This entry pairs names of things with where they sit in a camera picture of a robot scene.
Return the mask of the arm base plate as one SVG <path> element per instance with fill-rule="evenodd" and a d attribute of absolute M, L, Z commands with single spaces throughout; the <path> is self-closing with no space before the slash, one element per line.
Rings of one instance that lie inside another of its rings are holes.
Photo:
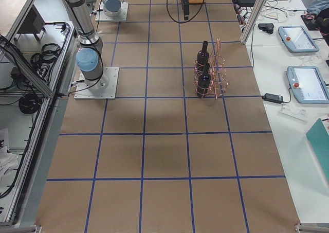
<path fill-rule="evenodd" d="M 122 2 L 118 11 L 109 11 L 105 8 L 104 3 L 100 5 L 100 11 L 97 12 L 95 21 L 97 22 L 125 22 L 127 19 L 127 11 L 129 7 L 128 2 Z"/>
<path fill-rule="evenodd" d="M 119 77 L 119 67 L 105 67 L 103 75 L 98 81 L 85 80 L 84 75 L 80 72 L 74 98 L 76 100 L 114 100 L 116 98 L 117 83 Z"/>

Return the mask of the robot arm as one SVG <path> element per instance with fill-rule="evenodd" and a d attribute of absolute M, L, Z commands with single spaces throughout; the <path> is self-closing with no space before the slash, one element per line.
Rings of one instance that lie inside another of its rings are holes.
<path fill-rule="evenodd" d="M 121 12 L 121 0 L 103 0 L 103 12 L 106 16 L 117 16 Z"/>
<path fill-rule="evenodd" d="M 63 0 L 63 2 L 76 28 L 81 47 L 94 47 L 101 52 L 102 40 L 94 29 L 85 0 Z"/>

